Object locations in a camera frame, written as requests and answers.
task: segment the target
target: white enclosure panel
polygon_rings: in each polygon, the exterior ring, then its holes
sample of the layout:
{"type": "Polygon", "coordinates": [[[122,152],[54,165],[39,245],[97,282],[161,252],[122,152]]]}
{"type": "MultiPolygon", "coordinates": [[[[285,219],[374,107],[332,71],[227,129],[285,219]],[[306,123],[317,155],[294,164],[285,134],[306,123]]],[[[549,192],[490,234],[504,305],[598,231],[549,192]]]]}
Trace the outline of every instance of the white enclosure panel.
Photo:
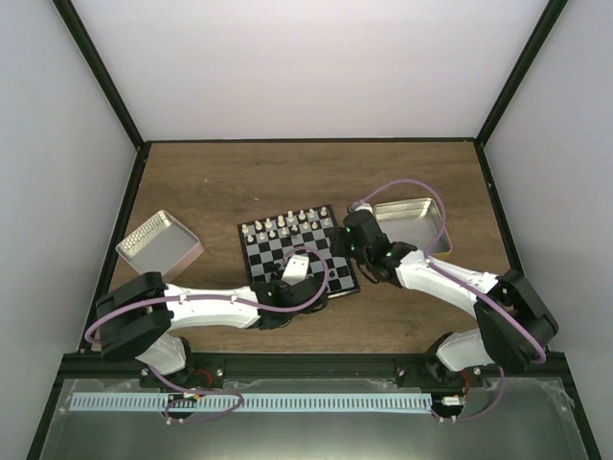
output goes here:
{"type": "Polygon", "coordinates": [[[75,352],[135,151],[51,1],[0,14],[0,458],[75,352]]]}
{"type": "Polygon", "coordinates": [[[546,0],[76,0],[146,139],[474,136],[546,0]]]}
{"type": "Polygon", "coordinates": [[[488,160],[526,272],[559,322],[601,448],[613,458],[613,3],[568,3],[488,160]]]}

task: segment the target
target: silver tray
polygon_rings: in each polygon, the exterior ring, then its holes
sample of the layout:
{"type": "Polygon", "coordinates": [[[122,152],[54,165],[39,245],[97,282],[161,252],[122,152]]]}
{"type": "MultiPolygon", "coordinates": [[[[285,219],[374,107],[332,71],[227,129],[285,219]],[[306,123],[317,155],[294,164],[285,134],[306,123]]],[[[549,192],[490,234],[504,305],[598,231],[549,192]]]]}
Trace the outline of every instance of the silver tray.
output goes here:
{"type": "Polygon", "coordinates": [[[169,282],[204,248],[185,225],[166,211],[158,211],[125,237],[116,250],[139,273],[159,271],[169,282]]]}
{"type": "MultiPolygon", "coordinates": [[[[432,198],[417,198],[377,204],[373,213],[390,242],[408,242],[423,249],[439,233],[441,213],[432,198]]],[[[447,231],[431,249],[433,256],[446,259],[452,245],[447,231]]]]}

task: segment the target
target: wooden table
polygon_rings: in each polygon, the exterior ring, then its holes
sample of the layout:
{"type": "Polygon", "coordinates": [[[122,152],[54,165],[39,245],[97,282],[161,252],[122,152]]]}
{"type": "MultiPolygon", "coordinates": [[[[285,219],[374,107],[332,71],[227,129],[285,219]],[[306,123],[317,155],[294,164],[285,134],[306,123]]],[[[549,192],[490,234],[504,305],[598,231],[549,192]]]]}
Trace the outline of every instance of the wooden table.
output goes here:
{"type": "MultiPolygon", "coordinates": [[[[434,187],[448,213],[457,265],[502,273],[509,268],[477,155],[471,143],[168,143],[151,147],[127,232],[164,209],[204,245],[173,282],[226,289],[248,283],[237,224],[288,209],[331,204],[339,222],[347,205],[386,182],[413,177],[434,187]]],[[[428,193],[401,185],[378,202],[428,193]]],[[[111,288],[136,276],[122,260],[111,288]]],[[[371,285],[296,317],[276,331],[231,328],[182,330],[195,351],[421,353],[449,331],[475,321],[426,294],[371,285]]]]}

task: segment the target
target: robotic arm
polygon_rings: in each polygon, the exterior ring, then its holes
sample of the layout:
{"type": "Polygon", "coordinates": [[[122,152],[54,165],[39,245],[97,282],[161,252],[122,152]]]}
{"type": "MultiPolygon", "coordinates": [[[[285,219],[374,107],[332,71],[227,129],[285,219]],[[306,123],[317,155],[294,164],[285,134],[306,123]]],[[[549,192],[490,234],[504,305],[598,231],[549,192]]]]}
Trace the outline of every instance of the robotic arm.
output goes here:
{"type": "Polygon", "coordinates": [[[92,325],[90,331],[99,327],[103,359],[113,362],[136,358],[175,383],[184,384],[183,379],[190,376],[190,347],[187,340],[168,332],[200,326],[268,330],[285,326],[298,313],[319,311],[327,305],[328,296],[321,289],[321,280],[307,278],[308,266],[308,256],[293,255],[283,274],[269,283],[230,290],[165,285],[160,273],[145,273],[97,301],[98,317],[107,319],[92,325]],[[150,306],[132,308],[148,300],[150,306]]]}
{"type": "Polygon", "coordinates": [[[492,362],[507,372],[524,372],[556,335],[557,322],[521,273],[509,270],[497,276],[467,270],[426,257],[412,244],[390,242],[368,207],[349,213],[343,223],[345,228],[335,230],[332,255],[354,259],[373,283],[427,292],[477,319],[479,329],[447,333],[426,353],[428,371],[438,380],[492,362]],[[483,297],[504,309],[511,322],[483,297]]]}

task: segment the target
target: chessboard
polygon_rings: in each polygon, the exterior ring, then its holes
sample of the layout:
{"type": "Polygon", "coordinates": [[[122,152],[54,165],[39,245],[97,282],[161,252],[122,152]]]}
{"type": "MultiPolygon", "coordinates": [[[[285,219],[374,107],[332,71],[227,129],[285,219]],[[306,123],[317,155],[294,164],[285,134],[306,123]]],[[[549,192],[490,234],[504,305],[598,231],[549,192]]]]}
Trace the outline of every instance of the chessboard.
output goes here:
{"type": "MultiPolygon", "coordinates": [[[[332,257],[330,253],[335,227],[336,219],[329,205],[240,223],[238,235],[249,279],[251,282],[270,282],[273,273],[283,273],[284,253],[291,247],[307,246],[316,249],[326,260],[329,299],[359,292],[352,262],[343,257],[332,257]]],[[[314,254],[308,253],[308,258],[308,274],[323,280],[322,263],[314,254]]]]}

